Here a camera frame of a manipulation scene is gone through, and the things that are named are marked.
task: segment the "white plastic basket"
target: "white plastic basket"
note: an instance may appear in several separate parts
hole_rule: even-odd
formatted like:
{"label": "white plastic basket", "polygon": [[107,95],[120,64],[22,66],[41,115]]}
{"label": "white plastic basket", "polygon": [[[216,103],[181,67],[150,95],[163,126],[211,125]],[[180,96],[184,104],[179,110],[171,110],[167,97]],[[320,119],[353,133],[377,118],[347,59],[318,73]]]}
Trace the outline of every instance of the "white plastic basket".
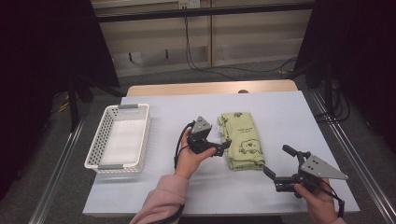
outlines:
{"label": "white plastic basket", "polygon": [[99,123],[85,167],[99,174],[140,173],[149,138],[149,105],[110,105]]}

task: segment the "wall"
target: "wall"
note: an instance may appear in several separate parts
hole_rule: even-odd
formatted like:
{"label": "wall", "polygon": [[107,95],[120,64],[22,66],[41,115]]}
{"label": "wall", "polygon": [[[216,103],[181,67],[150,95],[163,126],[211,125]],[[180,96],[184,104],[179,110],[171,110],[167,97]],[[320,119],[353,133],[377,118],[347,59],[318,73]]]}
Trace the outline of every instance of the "wall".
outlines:
{"label": "wall", "polygon": [[[201,7],[291,2],[303,1],[202,0]],[[178,9],[178,1],[171,0],[92,0],[92,5],[96,15]],[[288,59],[299,52],[310,13],[301,10],[188,18],[191,57],[197,66]],[[101,28],[119,77],[188,68],[182,18],[102,23]]]}

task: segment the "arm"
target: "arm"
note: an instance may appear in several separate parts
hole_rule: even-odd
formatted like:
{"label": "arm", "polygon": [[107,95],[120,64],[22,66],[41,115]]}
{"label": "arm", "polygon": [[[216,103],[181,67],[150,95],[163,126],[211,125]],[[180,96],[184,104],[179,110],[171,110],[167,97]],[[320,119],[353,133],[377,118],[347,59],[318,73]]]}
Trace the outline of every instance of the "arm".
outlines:
{"label": "arm", "polygon": [[152,190],[146,198],[143,208],[134,216],[130,224],[150,223],[164,220],[174,215],[181,205],[186,202],[187,189],[192,174],[198,169],[201,161],[215,154],[216,149],[195,154],[187,144],[187,135],[183,134],[177,168],[173,175],[164,175],[160,178],[157,188]]}
{"label": "arm", "polygon": [[[323,181],[329,184],[329,179],[325,178]],[[320,186],[327,191],[332,191],[326,183],[321,182]],[[334,200],[331,196],[320,190],[311,193],[300,184],[295,184],[294,188],[306,199],[308,214],[315,224],[346,224],[341,217],[337,217]]]}

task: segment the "pink sleeve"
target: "pink sleeve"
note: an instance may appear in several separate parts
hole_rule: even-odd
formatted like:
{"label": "pink sleeve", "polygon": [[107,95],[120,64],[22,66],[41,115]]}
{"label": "pink sleeve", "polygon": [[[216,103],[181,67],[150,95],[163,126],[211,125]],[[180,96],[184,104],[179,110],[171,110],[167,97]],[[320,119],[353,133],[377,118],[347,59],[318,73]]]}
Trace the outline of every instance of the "pink sleeve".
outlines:
{"label": "pink sleeve", "polygon": [[337,218],[332,224],[347,224],[341,217]]}
{"label": "pink sleeve", "polygon": [[172,216],[186,202],[188,186],[189,180],[179,175],[162,176],[130,224],[150,223]]}

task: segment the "black curtain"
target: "black curtain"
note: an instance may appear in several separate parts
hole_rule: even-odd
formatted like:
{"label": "black curtain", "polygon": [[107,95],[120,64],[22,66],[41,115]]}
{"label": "black curtain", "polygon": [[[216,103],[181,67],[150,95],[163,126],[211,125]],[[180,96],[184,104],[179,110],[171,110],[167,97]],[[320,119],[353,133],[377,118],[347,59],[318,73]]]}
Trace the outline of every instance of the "black curtain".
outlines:
{"label": "black curtain", "polygon": [[396,151],[396,14],[393,1],[318,0],[295,69],[313,60],[306,82],[315,88],[332,69],[341,89]]}
{"label": "black curtain", "polygon": [[7,1],[0,9],[2,134],[0,199],[29,161],[50,115],[52,97],[92,78],[119,86],[89,0]]}

